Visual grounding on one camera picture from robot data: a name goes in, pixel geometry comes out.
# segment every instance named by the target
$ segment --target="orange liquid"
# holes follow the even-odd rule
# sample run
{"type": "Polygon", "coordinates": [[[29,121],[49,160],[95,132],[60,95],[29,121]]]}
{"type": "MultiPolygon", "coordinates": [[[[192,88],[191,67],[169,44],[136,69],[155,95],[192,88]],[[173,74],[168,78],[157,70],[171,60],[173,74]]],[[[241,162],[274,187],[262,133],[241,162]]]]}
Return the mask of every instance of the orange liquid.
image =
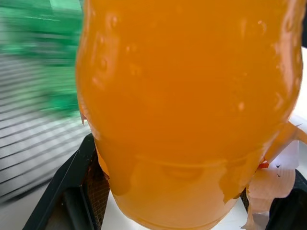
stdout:
{"type": "Polygon", "coordinates": [[[229,212],[296,102],[304,8],[87,0],[78,98],[125,215],[208,230],[229,212]]]}

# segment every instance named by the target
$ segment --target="orange juice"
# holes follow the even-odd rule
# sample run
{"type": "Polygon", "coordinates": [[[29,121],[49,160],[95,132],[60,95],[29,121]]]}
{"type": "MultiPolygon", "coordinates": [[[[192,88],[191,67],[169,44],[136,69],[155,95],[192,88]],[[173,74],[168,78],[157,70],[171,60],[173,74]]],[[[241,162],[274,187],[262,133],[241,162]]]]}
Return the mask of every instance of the orange juice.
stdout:
{"type": "Polygon", "coordinates": [[[298,97],[304,9],[87,0],[78,99],[125,215],[208,230],[229,212],[298,97]]]}

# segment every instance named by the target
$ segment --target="juice bottle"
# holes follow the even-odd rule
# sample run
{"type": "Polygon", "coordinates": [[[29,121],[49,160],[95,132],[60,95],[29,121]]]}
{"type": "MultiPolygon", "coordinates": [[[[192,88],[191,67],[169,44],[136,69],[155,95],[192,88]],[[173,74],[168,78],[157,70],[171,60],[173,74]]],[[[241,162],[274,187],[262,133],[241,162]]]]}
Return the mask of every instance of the juice bottle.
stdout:
{"type": "Polygon", "coordinates": [[[87,0],[80,110],[122,212],[208,230],[288,121],[305,0],[87,0]]]}

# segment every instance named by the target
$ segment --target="green blurry object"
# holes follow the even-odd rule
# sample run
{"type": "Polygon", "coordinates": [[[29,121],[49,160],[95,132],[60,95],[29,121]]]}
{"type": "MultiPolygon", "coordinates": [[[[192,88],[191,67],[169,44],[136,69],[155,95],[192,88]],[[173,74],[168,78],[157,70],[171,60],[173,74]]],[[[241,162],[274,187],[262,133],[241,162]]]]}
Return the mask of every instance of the green blurry object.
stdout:
{"type": "Polygon", "coordinates": [[[78,110],[74,62],[82,18],[79,0],[0,0],[0,52],[41,63],[43,79],[36,84],[46,101],[41,110],[61,115],[78,110]]]}

